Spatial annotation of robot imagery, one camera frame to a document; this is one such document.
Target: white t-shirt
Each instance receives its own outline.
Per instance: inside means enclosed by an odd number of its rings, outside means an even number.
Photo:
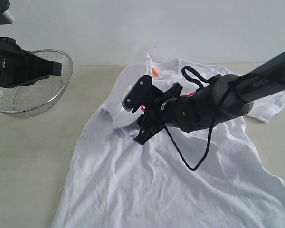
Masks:
[[[262,167],[242,117],[214,128],[208,157],[197,171],[186,168],[165,131],[144,146],[133,140],[142,111],[125,111],[125,94],[144,74],[162,90],[179,82],[182,95],[190,94],[197,87],[182,77],[185,65],[205,78],[233,73],[179,59],[159,64],[148,58],[127,66],[77,141],[53,228],[285,228],[285,182]],[[252,116],[267,122],[284,105],[285,93],[263,98]],[[195,166],[208,130],[170,132]]]

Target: wire mesh basket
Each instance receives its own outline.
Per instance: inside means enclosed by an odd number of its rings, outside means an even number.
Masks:
[[[39,50],[36,56],[62,64],[61,76],[50,76],[31,86],[0,88],[0,112],[19,118],[40,115],[60,99],[73,73],[71,57],[57,50]]]

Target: white wall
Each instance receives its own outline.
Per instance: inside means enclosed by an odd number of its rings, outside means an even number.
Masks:
[[[285,0],[10,0],[1,35],[53,48],[75,64],[263,62],[285,50]]]

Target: basket rim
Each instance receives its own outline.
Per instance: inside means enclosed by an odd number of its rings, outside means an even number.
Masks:
[[[42,105],[40,104],[40,105],[38,105],[36,107],[32,107],[32,108],[25,109],[25,110],[20,110],[20,111],[7,111],[7,110],[1,110],[0,109],[0,113],[24,113],[24,112],[32,111],[34,109],[40,108],[42,106],[45,106],[48,103],[50,103],[51,101],[55,100],[60,95],[60,93],[65,89],[65,87],[68,85],[68,83],[69,83],[69,81],[70,81],[70,79],[72,77],[72,74],[73,74],[73,61],[72,61],[71,56],[69,54],[63,52],[63,51],[59,51],[59,50],[55,50],[55,49],[42,49],[42,50],[37,50],[37,51],[31,51],[31,53],[38,53],[38,52],[44,52],[44,51],[58,52],[60,54],[65,55],[66,57],[68,57],[68,59],[70,61],[70,73],[69,73],[69,76],[68,76],[68,79],[67,79],[65,85],[60,88],[60,90],[57,92],[57,94],[55,96],[53,96],[51,99],[49,99],[47,102],[45,102]]]

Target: beige table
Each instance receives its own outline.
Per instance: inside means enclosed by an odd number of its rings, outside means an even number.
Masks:
[[[224,64],[245,73],[258,64]],[[122,66],[76,66],[65,94],[28,119],[0,114],[0,228],[49,227],[77,138]],[[285,109],[268,124],[245,118],[263,165],[285,180]]]

